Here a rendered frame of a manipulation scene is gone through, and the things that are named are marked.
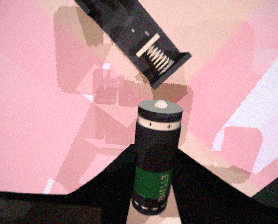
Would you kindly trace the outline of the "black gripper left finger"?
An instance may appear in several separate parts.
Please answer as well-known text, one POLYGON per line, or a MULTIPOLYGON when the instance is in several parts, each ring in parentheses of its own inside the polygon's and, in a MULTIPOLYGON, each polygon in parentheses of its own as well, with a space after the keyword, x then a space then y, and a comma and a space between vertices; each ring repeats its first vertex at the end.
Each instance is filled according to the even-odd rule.
POLYGON ((0 224, 126 224, 137 152, 130 144, 72 193, 0 191, 0 224))

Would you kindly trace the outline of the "black and green battery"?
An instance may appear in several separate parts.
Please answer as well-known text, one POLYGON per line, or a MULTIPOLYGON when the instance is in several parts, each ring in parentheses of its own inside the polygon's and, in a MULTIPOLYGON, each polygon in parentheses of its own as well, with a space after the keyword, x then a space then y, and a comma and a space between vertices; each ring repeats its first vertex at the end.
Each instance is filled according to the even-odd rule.
POLYGON ((183 107, 162 99, 138 104, 134 150, 137 152, 131 202, 142 215, 162 214, 171 191, 183 107))

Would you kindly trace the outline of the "black battery holder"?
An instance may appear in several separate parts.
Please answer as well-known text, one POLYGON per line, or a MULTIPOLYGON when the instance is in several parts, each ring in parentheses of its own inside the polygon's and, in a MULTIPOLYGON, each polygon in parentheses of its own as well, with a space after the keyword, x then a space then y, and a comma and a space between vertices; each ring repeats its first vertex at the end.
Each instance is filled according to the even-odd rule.
POLYGON ((155 90, 193 55, 181 52, 138 0, 73 0, 155 90))

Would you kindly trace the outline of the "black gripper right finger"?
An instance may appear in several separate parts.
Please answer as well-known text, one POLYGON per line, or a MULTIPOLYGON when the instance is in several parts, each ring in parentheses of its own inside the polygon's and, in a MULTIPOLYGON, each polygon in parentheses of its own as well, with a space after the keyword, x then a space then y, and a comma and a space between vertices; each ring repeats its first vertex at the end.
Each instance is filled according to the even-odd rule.
POLYGON ((278 224, 278 207, 250 198, 179 148, 171 182, 181 224, 278 224))

